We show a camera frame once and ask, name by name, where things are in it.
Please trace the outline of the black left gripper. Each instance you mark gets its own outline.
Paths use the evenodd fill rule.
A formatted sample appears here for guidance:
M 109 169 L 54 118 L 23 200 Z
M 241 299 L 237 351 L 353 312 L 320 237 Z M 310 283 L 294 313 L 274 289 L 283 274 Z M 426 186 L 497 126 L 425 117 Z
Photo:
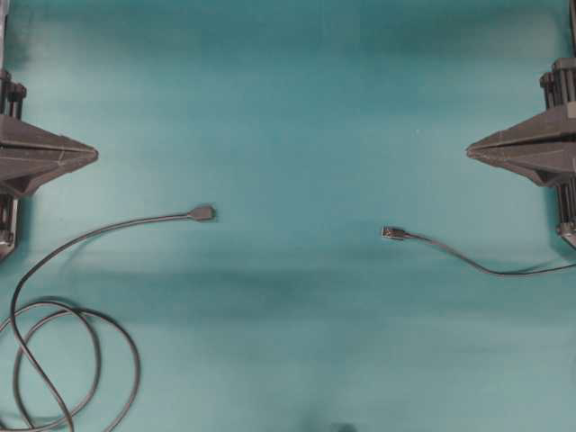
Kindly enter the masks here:
M 95 148 L 21 121 L 25 97 L 26 88 L 13 82 L 10 73 L 2 69 L 1 144 L 15 149 L 62 151 L 39 158 L 1 157 L 1 260 L 12 254 L 16 247 L 17 198 L 30 196 L 47 182 L 98 159 Z

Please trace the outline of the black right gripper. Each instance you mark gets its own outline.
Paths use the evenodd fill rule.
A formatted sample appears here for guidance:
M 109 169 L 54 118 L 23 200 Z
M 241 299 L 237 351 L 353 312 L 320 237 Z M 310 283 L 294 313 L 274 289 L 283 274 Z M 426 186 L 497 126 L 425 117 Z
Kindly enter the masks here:
M 559 222 L 556 232 L 575 248 L 575 157 L 564 151 L 524 155 L 481 151 L 543 142 L 575 135 L 575 58 L 559 58 L 540 77 L 546 109 L 467 148 L 467 157 L 523 176 L 541 187 L 554 186 Z

